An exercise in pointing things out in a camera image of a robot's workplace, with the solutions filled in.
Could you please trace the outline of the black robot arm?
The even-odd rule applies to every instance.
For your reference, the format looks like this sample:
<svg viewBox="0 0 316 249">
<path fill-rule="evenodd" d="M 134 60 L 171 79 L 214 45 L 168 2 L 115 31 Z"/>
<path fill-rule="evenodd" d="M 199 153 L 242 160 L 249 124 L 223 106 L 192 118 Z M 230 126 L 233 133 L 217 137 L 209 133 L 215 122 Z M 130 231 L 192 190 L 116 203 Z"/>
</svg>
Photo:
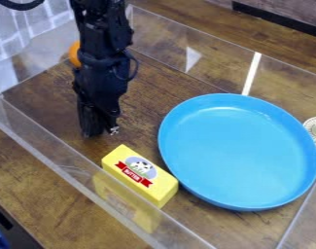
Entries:
<svg viewBox="0 0 316 249">
<path fill-rule="evenodd" d="M 76 113 L 84 137 L 106 131 L 118 133 L 118 100 L 127 91 L 138 69 L 130 72 L 130 61 L 138 62 L 126 49 L 132 29 L 124 14 L 124 0 L 68 0 L 79 32 L 75 52 L 79 66 L 72 69 Z"/>
</svg>

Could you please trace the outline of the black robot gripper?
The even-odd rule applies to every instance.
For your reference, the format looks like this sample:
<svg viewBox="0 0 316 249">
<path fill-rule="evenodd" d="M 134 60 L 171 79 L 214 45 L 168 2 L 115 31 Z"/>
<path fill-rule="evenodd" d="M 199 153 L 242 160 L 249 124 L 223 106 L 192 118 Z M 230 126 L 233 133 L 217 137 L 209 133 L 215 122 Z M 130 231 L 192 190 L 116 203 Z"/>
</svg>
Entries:
<svg viewBox="0 0 316 249">
<path fill-rule="evenodd" d="M 77 50 L 76 55 L 80 67 L 73 72 L 73 91 L 77 95 L 76 112 L 81 135 L 92 137 L 103 132 L 115 135 L 119 129 L 118 100 L 132 79 L 132 56 L 128 51 L 120 51 L 96 58 L 83 50 Z"/>
</svg>

